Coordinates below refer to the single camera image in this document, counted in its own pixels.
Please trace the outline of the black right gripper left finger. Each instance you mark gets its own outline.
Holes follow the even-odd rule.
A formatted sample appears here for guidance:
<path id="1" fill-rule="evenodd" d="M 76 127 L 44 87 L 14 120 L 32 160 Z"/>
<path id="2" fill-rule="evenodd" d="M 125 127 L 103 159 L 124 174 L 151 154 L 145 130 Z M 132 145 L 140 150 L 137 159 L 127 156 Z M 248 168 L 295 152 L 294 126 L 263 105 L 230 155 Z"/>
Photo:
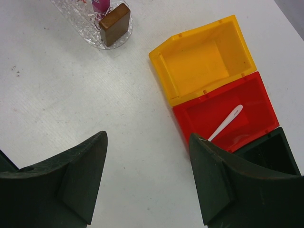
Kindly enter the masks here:
<path id="1" fill-rule="evenodd" d="M 19 169 L 0 155 L 3 228 L 85 228 L 92 223 L 106 159 L 101 131 L 79 145 Z"/>

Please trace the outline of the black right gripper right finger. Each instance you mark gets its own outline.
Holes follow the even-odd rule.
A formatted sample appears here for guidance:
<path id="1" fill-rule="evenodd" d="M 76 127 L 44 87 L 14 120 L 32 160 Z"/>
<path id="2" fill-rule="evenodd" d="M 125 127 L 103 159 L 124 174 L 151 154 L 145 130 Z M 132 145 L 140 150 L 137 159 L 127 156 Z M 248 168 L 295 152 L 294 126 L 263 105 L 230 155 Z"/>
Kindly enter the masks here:
<path id="1" fill-rule="evenodd" d="M 209 228 L 301 228 L 304 179 L 229 153 L 200 135 L 189 140 L 202 220 Z"/>

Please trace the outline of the clear textured acrylic tray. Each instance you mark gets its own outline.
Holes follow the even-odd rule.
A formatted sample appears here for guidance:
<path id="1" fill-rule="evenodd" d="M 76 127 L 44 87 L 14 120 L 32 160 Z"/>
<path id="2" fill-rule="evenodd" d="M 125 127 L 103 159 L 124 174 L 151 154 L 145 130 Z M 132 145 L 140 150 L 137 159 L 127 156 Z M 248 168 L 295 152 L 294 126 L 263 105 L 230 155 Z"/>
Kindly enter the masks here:
<path id="1" fill-rule="evenodd" d="M 94 12 L 90 0 L 53 0 L 54 6 L 61 12 L 79 35 L 91 46 L 97 49 L 110 50 L 122 46 L 130 38 L 133 31 L 133 19 L 129 20 L 129 27 L 111 46 L 107 47 L 101 38 L 99 21 L 117 8 L 124 0 L 110 1 L 110 7 L 104 14 Z"/>

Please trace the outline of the pink toothpaste tube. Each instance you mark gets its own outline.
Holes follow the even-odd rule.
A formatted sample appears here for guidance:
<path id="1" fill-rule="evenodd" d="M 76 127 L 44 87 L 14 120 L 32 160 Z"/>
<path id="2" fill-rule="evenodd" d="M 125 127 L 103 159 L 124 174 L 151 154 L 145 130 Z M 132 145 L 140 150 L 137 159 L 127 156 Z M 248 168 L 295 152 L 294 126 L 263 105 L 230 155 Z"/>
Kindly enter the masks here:
<path id="1" fill-rule="evenodd" d="M 110 0 L 92 0 L 93 11 L 105 13 L 110 7 Z"/>

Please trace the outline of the black plastic bin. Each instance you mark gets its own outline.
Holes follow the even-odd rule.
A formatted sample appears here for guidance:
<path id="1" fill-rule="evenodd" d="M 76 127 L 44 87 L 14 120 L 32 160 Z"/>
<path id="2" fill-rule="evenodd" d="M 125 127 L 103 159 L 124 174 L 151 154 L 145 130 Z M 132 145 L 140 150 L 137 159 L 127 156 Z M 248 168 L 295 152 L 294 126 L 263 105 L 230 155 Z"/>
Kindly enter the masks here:
<path id="1" fill-rule="evenodd" d="M 301 175 L 281 127 L 241 147 L 234 154 L 271 170 Z"/>

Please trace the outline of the red plastic bin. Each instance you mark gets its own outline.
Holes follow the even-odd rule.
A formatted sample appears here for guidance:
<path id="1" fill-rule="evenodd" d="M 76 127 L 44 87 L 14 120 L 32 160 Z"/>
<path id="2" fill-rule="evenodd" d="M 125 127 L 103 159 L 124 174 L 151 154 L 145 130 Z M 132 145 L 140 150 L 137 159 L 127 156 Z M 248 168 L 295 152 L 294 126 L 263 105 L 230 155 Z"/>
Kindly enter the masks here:
<path id="1" fill-rule="evenodd" d="M 173 107 L 186 142 L 192 133 L 209 138 L 238 105 L 243 109 L 212 143 L 235 152 L 279 127 L 259 72 L 254 72 L 216 90 Z"/>

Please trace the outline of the yellow plastic bin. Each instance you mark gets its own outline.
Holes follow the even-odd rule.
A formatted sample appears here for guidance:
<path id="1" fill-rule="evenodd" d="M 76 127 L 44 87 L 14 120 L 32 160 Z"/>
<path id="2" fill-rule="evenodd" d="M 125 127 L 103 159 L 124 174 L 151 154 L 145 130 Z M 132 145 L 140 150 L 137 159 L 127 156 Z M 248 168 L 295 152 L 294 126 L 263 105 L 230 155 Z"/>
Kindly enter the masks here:
<path id="1" fill-rule="evenodd" d="M 172 107 L 257 69 L 234 15 L 171 36 L 149 58 Z"/>

